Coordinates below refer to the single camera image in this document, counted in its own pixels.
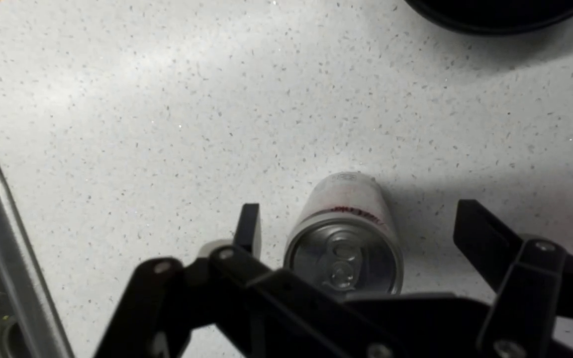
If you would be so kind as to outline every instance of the white can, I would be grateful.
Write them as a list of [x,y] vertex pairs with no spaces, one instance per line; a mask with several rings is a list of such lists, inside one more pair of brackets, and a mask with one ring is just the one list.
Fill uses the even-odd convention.
[[400,291],[402,254],[380,184],[363,172],[319,182],[291,234],[285,266],[335,295]]

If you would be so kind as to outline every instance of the white speckled countertop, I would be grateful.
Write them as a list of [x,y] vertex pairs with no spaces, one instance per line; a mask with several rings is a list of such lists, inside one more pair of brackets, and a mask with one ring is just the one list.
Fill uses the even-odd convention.
[[[458,198],[573,252],[573,19],[470,37],[402,0],[6,0],[0,162],[78,355],[140,260],[189,262],[259,200],[279,266],[347,168],[386,186],[406,291],[490,297],[452,244]],[[215,335],[191,355],[233,353]]]

